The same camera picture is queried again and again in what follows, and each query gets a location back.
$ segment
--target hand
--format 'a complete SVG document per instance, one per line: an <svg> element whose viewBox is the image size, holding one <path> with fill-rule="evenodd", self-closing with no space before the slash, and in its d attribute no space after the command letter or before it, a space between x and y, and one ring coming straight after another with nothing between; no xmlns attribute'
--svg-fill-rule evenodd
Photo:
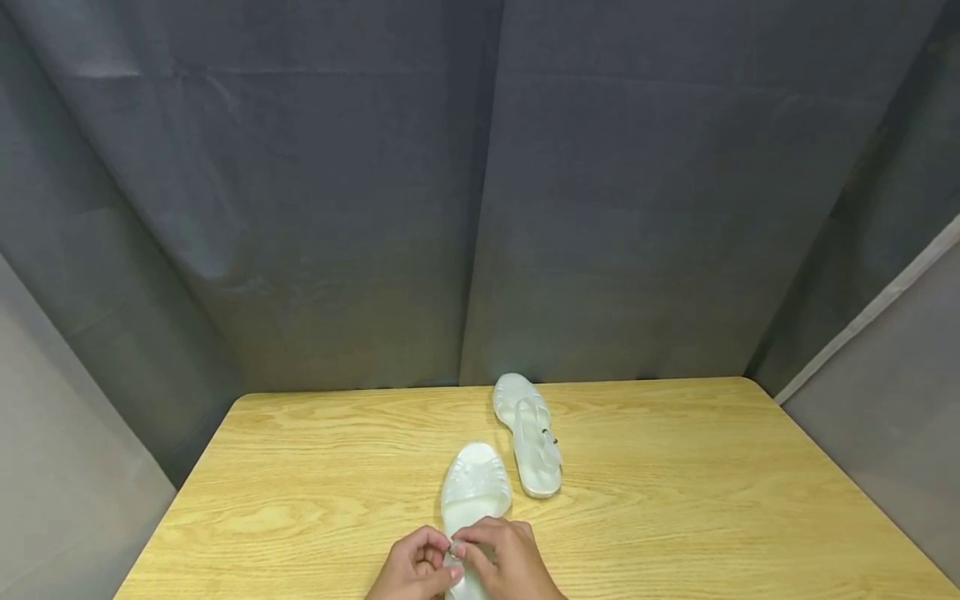
<svg viewBox="0 0 960 600"><path fill-rule="evenodd" d="M422 526L397 541L387 555L367 600L430 600L464 576L460 566L444 566L450 540L433 527Z"/></svg>
<svg viewBox="0 0 960 600"><path fill-rule="evenodd" d="M543 564L530 523L485 516L453 534L453 554L472 567L490 600L566 600ZM475 544L493 550L492 563Z"/></svg>

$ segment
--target gray fabric backdrop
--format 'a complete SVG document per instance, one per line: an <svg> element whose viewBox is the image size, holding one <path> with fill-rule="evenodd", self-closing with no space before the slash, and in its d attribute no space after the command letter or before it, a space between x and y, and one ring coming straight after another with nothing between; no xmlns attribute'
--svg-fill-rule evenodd
<svg viewBox="0 0 960 600"><path fill-rule="evenodd" d="M179 484L240 372L0 10L0 253Z"/></svg>
<svg viewBox="0 0 960 600"><path fill-rule="evenodd" d="M0 251L175 481L245 391L740 374L942 4L6 0Z"/></svg>
<svg viewBox="0 0 960 600"><path fill-rule="evenodd" d="M960 2L951 0L748 375L775 394L960 213Z"/></svg>
<svg viewBox="0 0 960 600"><path fill-rule="evenodd" d="M941 5L507 2L461 382L743 373Z"/></svg>
<svg viewBox="0 0 960 600"><path fill-rule="evenodd" d="M11 10L252 389L456 383L489 7Z"/></svg>

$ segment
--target wood grain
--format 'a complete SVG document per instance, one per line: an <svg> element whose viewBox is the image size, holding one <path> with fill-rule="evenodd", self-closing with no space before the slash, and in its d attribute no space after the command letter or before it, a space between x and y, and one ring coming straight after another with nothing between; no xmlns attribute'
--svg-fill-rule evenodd
<svg viewBox="0 0 960 600"><path fill-rule="evenodd" d="M960 598L746 379L540 389L565 460L549 500L520 490L490 388L245 396L117 598L363 598L394 540L440 525L472 440L571 600Z"/></svg>

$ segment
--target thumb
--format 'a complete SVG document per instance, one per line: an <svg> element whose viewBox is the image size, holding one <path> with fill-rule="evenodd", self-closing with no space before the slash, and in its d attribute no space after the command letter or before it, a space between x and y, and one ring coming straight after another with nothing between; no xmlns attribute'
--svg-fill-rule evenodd
<svg viewBox="0 0 960 600"><path fill-rule="evenodd" d="M464 568L458 564L445 566L420 580L423 597L432 598L450 589L464 576Z"/></svg>
<svg viewBox="0 0 960 600"><path fill-rule="evenodd" d="M490 578L496 572L496 567L483 553L483 550L468 541L461 541L457 543L454 552L455 556L460 558L464 564L476 571L480 577L480 583L486 587Z"/></svg>

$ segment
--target fabric wall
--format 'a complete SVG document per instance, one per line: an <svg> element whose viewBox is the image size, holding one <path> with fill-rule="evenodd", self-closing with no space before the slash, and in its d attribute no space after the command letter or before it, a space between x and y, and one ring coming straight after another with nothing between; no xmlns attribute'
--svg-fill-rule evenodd
<svg viewBox="0 0 960 600"><path fill-rule="evenodd" d="M250 390L456 383L495 5L8 5Z"/></svg>
<svg viewBox="0 0 960 600"><path fill-rule="evenodd" d="M179 484L240 373L2 9L0 140L0 255Z"/></svg>
<svg viewBox="0 0 960 600"><path fill-rule="evenodd" d="M507 2L461 383L743 373L942 4Z"/></svg>
<svg viewBox="0 0 960 600"><path fill-rule="evenodd" d="M2 257L0 389L0 599L112 597L174 488Z"/></svg>
<svg viewBox="0 0 960 600"><path fill-rule="evenodd" d="M783 406L960 584L958 305L954 245Z"/></svg>
<svg viewBox="0 0 960 600"><path fill-rule="evenodd" d="M960 2L923 48L748 370L772 395L960 213Z"/></svg>

